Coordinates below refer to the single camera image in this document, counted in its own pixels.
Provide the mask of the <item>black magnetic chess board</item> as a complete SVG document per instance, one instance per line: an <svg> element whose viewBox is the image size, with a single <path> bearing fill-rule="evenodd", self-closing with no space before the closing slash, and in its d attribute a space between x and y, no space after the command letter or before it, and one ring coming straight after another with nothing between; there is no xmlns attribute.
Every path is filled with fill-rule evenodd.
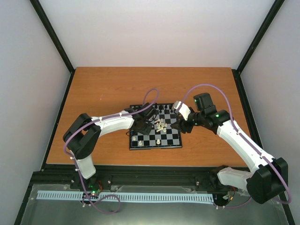
<svg viewBox="0 0 300 225"><path fill-rule="evenodd" d="M182 148L182 140L180 131L171 128L171 124L175 123L178 116L172 110L171 103L154 104L155 114L150 121L153 123L152 130L149 135L134 133L129 130L129 149L130 150L148 150L148 149L172 149ZM161 144L156 145L156 140L160 139Z"/></svg>

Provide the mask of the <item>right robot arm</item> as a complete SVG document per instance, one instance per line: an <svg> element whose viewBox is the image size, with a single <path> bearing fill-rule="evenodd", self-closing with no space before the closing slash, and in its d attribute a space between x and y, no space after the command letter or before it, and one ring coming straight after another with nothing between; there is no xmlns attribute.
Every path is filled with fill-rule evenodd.
<svg viewBox="0 0 300 225"><path fill-rule="evenodd" d="M201 126L226 141L242 158L249 171L228 166L217 168L211 175L215 188L232 186L247 191L259 204L282 194L286 190L288 165L283 158L274 158L260 148L233 120L226 110L218 111L209 93L194 96L197 111L181 101L176 101L172 110L179 115L171 125L182 133L191 133L193 127Z"/></svg>

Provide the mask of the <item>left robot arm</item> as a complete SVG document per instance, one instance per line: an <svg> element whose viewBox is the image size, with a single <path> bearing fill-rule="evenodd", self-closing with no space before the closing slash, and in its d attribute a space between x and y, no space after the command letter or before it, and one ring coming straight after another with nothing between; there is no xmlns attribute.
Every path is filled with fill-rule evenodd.
<svg viewBox="0 0 300 225"><path fill-rule="evenodd" d="M79 115L63 135L63 141L64 150L70 150L68 154L75 161L76 170L82 175L81 183L89 189L97 185L92 152L100 137L129 129L148 135L152 129L150 119L155 114L155 107L146 103L104 117L90 117L86 113Z"/></svg>

